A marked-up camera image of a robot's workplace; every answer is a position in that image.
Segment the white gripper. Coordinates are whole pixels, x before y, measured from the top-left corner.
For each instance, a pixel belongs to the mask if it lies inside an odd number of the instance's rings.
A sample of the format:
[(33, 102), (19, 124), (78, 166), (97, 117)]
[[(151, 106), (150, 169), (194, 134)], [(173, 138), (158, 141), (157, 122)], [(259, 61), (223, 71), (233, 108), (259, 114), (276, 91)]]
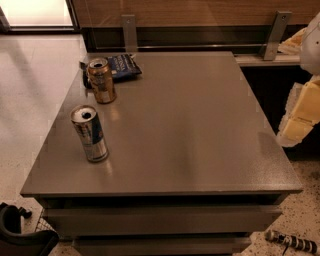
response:
[[(320, 13), (307, 28), (281, 42), (278, 51), (287, 55), (300, 53), (300, 66), (312, 75), (320, 75)], [(294, 147), (320, 122), (320, 80), (312, 78), (304, 85), (291, 88), (281, 119), (277, 142), (282, 147)]]

